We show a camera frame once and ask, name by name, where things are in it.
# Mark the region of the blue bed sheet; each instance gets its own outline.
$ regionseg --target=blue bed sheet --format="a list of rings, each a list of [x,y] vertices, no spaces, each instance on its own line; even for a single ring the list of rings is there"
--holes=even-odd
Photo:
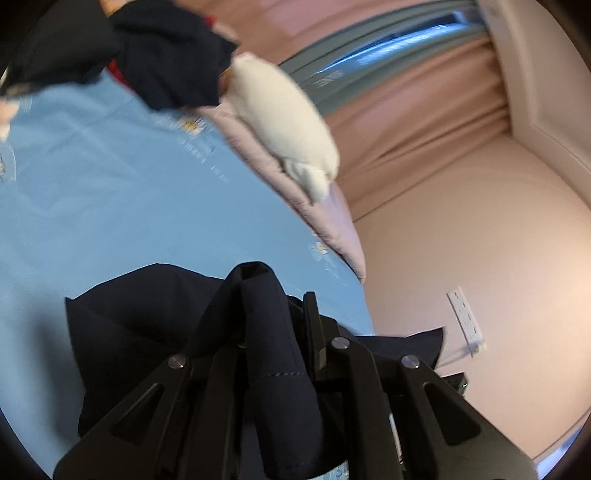
[[[355,274],[214,126],[150,111],[106,73],[20,102],[0,145],[0,407],[47,473],[83,397],[66,296],[156,262],[224,277],[260,260],[288,294],[316,291],[323,314],[373,333]]]

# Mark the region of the white pillow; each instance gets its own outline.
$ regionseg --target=white pillow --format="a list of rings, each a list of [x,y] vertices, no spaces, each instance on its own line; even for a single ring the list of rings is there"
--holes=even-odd
[[[232,62],[228,100],[312,203],[329,194],[339,151],[318,110],[281,69],[243,53]]]

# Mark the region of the black garment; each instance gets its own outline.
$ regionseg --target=black garment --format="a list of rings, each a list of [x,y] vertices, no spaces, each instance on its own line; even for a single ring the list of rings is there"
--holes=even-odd
[[[153,109],[219,105],[219,76],[236,45],[169,0],[135,0],[110,17],[123,49],[117,64]]]
[[[2,87],[87,83],[119,48],[98,0],[57,0],[15,51]]]
[[[178,352],[190,358],[210,355],[227,341],[244,337],[248,401],[256,427],[251,438],[256,442],[258,437],[262,463],[255,458],[251,466],[258,468],[257,476],[250,468],[242,477],[265,478],[260,471],[264,465],[267,477],[306,479],[344,461],[342,432],[330,421],[330,402],[316,394],[298,345],[301,302],[285,295],[265,264],[241,264],[226,280],[152,265],[68,299],[66,306],[86,387],[81,435],[166,357]],[[352,337],[345,330],[343,334]],[[367,339],[381,356],[414,353],[434,366],[443,331],[408,339],[357,338]]]

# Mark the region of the silver bolt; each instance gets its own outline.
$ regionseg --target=silver bolt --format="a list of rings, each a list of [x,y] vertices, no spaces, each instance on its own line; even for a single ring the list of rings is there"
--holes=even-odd
[[[168,366],[170,368],[174,368],[175,370],[178,370],[185,365],[187,365],[187,357],[184,355],[177,354],[168,359]]]
[[[345,337],[335,337],[330,341],[330,344],[337,350],[347,350],[349,345],[351,345],[351,342]]]
[[[402,357],[402,364],[406,368],[415,369],[421,365],[421,361],[415,355],[404,355]]]

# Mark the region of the electrical socket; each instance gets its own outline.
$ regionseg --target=electrical socket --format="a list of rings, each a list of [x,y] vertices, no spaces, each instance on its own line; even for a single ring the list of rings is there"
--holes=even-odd
[[[447,298],[452,304],[457,321],[460,323],[470,354],[472,356],[486,349],[484,338],[476,324],[476,319],[460,287],[447,292]]]

